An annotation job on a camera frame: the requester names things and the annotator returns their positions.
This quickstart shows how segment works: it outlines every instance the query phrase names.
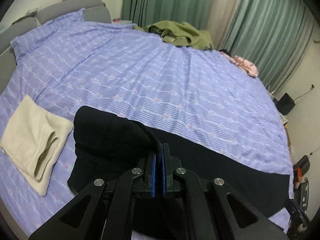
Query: metal bolt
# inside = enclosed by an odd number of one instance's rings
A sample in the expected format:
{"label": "metal bolt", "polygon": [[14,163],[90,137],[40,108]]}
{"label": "metal bolt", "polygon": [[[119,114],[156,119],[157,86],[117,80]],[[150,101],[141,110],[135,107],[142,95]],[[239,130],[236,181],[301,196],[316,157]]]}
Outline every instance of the metal bolt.
{"label": "metal bolt", "polygon": [[176,169],[176,172],[177,172],[178,174],[185,174],[187,171],[186,171],[185,168],[177,168],[177,169]]}
{"label": "metal bolt", "polygon": [[214,179],[214,183],[218,186],[222,186],[224,184],[224,180],[220,178]]}
{"label": "metal bolt", "polygon": [[140,168],[133,168],[133,169],[132,169],[132,173],[133,173],[133,174],[137,174],[137,175],[138,175],[138,174],[140,174],[141,172],[142,172],[142,169],[140,169]]}
{"label": "metal bolt", "polygon": [[97,187],[102,186],[103,183],[104,183],[103,179],[96,179],[96,180],[94,181],[94,184],[95,184]]}

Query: curtain fold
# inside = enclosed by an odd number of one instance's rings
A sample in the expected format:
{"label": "curtain fold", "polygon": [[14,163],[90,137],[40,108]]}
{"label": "curtain fold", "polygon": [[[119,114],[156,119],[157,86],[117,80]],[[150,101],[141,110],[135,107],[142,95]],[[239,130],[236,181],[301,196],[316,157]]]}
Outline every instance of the curtain fold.
{"label": "curtain fold", "polygon": [[241,0],[222,47],[255,63],[265,86],[277,90],[298,64],[313,24],[302,0]]}
{"label": "curtain fold", "polygon": [[162,20],[207,27],[212,0],[124,0],[121,18],[145,27]]}
{"label": "curtain fold", "polygon": [[241,0],[212,0],[207,25],[214,48],[222,49],[222,42],[231,25]]}

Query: olive green blanket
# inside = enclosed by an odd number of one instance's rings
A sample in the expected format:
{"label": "olive green blanket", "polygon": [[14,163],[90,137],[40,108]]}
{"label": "olive green blanket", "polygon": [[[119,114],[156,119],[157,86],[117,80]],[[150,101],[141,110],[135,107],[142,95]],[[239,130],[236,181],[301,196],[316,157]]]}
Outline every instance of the olive green blanket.
{"label": "olive green blanket", "polygon": [[189,46],[201,50],[213,49],[209,33],[207,31],[199,31],[186,22],[161,21],[144,28],[137,25],[134,25],[133,28],[157,33],[161,36],[163,42],[171,43],[175,46]]}

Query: pink garment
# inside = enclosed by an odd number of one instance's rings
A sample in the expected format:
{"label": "pink garment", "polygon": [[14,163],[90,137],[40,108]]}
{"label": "pink garment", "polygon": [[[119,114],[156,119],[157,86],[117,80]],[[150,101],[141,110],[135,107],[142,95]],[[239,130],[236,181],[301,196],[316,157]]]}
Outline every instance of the pink garment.
{"label": "pink garment", "polygon": [[255,64],[253,64],[251,61],[244,59],[239,56],[235,56],[234,58],[227,55],[224,52],[220,52],[223,56],[225,56],[230,63],[236,65],[238,68],[242,69],[245,73],[247,73],[251,77],[257,77],[258,76],[258,69]]}

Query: mattress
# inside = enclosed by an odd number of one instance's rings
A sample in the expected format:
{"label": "mattress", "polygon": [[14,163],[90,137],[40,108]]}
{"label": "mattress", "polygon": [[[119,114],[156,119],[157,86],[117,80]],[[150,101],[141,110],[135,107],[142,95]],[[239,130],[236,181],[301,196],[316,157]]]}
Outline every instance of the mattress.
{"label": "mattress", "polygon": [[[0,138],[25,95],[73,121],[83,105],[178,134],[253,169],[292,176],[287,137],[258,78],[217,51],[177,48],[132,25],[85,22],[83,9],[12,42],[17,68],[0,95]],[[40,197],[0,151],[0,197],[30,235],[73,198],[73,133]],[[288,186],[292,195],[292,184]],[[270,219],[285,229],[289,214]]]}

